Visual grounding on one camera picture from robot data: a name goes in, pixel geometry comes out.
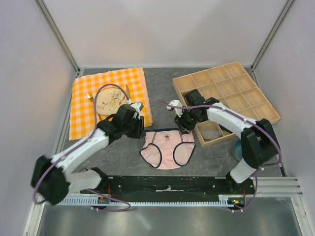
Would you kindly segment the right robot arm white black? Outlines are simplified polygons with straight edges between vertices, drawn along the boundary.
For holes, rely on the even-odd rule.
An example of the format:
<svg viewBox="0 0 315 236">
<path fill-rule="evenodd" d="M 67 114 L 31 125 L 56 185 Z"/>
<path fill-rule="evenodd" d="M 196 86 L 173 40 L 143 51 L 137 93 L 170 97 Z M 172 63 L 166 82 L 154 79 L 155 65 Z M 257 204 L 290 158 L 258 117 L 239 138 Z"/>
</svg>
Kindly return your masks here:
<svg viewBox="0 0 315 236">
<path fill-rule="evenodd" d="M 191 132 L 202 121 L 215 122 L 235 134 L 241 142 L 242 158 L 228 174 L 225 187 L 230 193 L 238 193 L 243 182 L 261 168 L 270 166 L 273 157 L 281 161 L 281 149 L 269 120 L 255 120 L 231 110 L 219 100 L 205 99 L 197 90 L 187 94 L 186 104 L 172 100 L 167 109 L 175 110 L 178 127 Z"/>
</svg>

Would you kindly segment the pink underwear navy trim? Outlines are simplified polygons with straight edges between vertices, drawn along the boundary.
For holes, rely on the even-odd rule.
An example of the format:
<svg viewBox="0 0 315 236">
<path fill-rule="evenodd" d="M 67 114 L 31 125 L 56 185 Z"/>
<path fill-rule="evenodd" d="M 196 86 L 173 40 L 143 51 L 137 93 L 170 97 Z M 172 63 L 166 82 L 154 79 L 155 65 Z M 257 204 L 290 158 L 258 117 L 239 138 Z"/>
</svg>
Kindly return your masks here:
<svg viewBox="0 0 315 236">
<path fill-rule="evenodd" d="M 173 170 L 189 163 L 194 150 L 193 134 L 165 128 L 146 131 L 145 144 L 140 155 L 155 169 Z"/>
</svg>

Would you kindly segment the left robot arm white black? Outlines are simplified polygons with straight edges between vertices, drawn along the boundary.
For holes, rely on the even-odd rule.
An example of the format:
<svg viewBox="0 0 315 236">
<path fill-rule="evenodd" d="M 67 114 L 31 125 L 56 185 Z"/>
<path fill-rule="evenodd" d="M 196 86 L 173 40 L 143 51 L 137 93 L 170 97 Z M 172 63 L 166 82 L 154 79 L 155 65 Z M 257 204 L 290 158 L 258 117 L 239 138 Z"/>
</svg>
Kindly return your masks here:
<svg viewBox="0 0 315 236">
<path fill-rule="evenodd" d="M 68 149 L 52 157 L 39 157 L 31 178 L 34 192 L 52 205 L 81 190 L 93 189 L 96 193 L 104 193 L 108 188 L 105 173 L 98 168 L 80 173 L 74 173 L 74 169 L 123 135 L 133 139 L 144 137 L 142 109 L 141 102 L 124 104 L 116 114 L 98 122 L 93 131 Z"/>
</svg>

